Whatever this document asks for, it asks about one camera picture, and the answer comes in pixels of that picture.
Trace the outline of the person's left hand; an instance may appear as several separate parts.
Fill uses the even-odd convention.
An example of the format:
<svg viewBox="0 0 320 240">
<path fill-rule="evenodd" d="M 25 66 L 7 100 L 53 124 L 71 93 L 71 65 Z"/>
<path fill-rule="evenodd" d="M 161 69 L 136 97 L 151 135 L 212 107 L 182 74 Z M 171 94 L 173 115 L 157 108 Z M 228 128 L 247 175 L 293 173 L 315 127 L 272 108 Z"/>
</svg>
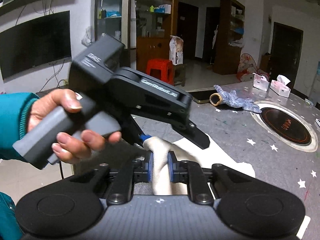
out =
<svg viewBox="0 0 320 240">
<path fill-rule="evenodd" d="M 76 98 L 76 93 L 70 89 L 56 89 L 32 104 L 27 122 L 27 132 L 37 126 L 57 106 L 62 106 L 70 113 L 82 109 Z M 78 140 L 67 133 L 60 132 L 56 136 L 56 143 L 52 144 L 52 151 L 63 162 L 75 164 L 81 159 L 88 159 L 92 151 L 103 150 L 105 144 L 119 142 L 120 132 L 112 133 L 107 139 L 92 130 L 84 130 Z"/>
</svg>

